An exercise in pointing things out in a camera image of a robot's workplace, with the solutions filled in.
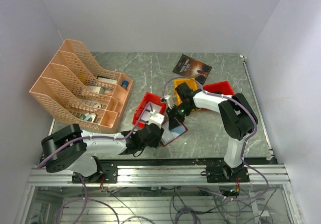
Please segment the red leather card holder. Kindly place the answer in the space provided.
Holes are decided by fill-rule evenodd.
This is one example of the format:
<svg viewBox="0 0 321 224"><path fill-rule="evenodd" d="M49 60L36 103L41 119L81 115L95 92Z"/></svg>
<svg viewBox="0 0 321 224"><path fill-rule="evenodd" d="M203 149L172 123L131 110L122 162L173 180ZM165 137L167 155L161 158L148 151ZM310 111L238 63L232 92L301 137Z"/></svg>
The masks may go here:
<svg viewBox="0 0 321 224"><path fill-rule="evenodd" d="M169 121L165 122L165 123L162 125L162 128L163 128L163 130L164 130L164 129L168 129L168 130L169 130ZM174 128L173 130L170 130L170 131L171 131L171 133L172 133L172 135L173 135L174 138L173 138L173 140L170 141L169 143L173 142L174 140L176 140L177 138L179 138L181 135L183 135L184 133L186 133L186 132L188 131L188 128L187 128L184 124L182 124L182 125Z"/></svg>

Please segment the white striped credit card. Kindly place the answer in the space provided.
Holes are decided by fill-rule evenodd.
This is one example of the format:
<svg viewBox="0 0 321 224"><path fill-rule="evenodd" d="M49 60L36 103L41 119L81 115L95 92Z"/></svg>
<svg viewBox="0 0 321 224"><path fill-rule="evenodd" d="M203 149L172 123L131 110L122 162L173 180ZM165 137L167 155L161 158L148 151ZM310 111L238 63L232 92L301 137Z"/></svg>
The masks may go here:
<svg viewBox="0 0 321 224"><path fill-rule="evenodd" d="M161 142L163 145L167 145L170 141L173 140L173 135L171 133L170 130L168 129L164 129L164 132L163 132L163 135L162 135L162 138L161 138Z"/></svg>

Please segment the red plastic bin with cards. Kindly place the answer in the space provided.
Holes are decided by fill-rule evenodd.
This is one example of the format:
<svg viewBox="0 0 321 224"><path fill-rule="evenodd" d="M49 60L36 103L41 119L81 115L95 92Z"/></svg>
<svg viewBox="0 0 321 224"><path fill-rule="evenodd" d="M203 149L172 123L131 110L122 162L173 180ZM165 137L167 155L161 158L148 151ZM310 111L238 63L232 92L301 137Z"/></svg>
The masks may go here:
<svg viewBox="0 0 321 224"><path fill-rule="evenodd" d="M167 105L165 103L161 102L161 97L158 95L152 94L150 92L147 92L145 94L145 96L143 97L140 105L138 106L138 108L135 111L133 121L132 121L133 125L135 125L137 123L139 117L141 116L141 114L142 114L144 108L147 106L147 104L149 104L151 106L150 102L160 105L162 107L160 110L160 114L163 114L165 112ZM137 126L139 128L143 128L145 126L145 122L140 120Z"/></svg>

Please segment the yellow plastic bin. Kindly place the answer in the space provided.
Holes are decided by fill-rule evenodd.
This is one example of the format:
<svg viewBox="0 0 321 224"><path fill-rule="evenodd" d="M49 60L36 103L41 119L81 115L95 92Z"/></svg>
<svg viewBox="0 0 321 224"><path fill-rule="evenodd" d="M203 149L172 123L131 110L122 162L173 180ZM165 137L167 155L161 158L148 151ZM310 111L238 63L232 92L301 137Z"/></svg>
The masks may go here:
<svg viewBox="0 0 321 224"><path fill-rule="evenodd" d="M186 83L188 85L188 87L191 89L191 90L197 90L198 89L198 85L197 83L194 81L194 80L190 80L190 79L187 79L187 78L179 78L179 79L175 79L174 80L174 93L176 95L176 98L177 98L177 101L176 101L176 105L180 105L182 103L182 100L179 96L179 94L177 93L176 91L176 88L182 84L182 83Z"/></svg>

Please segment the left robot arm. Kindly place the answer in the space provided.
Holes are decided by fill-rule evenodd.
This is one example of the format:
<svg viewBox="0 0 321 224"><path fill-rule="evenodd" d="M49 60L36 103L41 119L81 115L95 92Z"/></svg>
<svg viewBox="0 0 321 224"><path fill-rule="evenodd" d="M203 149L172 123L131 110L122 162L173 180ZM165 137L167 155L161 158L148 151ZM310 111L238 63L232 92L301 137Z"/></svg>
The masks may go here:
<svg viewBox="0 0 321 224"><path fill-rule="evenodd" d="M163 133L157 124L116 134L91 133L70 124L41 141L44 159L38 168L45 166L48 173L71 170L97 182L102 177L98 153L134 155L147 147L158 148Z"/></svg>

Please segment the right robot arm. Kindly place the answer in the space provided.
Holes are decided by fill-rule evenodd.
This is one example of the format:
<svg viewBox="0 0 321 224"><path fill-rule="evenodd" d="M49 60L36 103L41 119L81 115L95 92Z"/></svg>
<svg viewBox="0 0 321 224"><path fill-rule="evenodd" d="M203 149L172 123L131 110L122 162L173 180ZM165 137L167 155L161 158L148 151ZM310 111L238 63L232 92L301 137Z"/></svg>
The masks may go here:
<svg viewBox="0 0 321 224"><path fill-rule="evenodd" d="M185 82L178 85L176 91L182 101L179 105L171 104L168 97L163 97L168 103L169 129L182 125L185 117L199 108L219 113L229 136L221 176L228 182L233 181L243 167L246 143L257 132L258 119L245 96L210 93L202 87L192 90Z"/></svg>

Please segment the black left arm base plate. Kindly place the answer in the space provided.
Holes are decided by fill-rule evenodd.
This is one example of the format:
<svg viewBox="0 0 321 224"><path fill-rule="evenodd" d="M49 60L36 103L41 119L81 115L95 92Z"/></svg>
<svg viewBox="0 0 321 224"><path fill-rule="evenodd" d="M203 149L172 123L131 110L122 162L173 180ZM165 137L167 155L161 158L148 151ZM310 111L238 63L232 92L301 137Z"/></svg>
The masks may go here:
<svg viewBox="0 0 321 224"><path fill-rule="evenodd" d="M116 183L118 178L118 168L116 165L107 163L100 167L100 170L89 177L84 177L84 182L87 183Z"/></svg>

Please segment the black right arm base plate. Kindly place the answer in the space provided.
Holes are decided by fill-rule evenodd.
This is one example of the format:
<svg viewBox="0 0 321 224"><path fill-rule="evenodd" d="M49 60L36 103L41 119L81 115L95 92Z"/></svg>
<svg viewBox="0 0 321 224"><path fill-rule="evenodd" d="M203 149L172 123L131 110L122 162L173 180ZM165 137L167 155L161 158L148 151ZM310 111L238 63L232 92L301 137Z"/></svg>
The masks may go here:
<svg viewBox="0 0 321 224"><path fill-rule="evenodd" d="M208 183L249 182L247 168L241 164L236 168L229 167L223 158L205 159L205 170L200 175L205 176Z"/></svg>

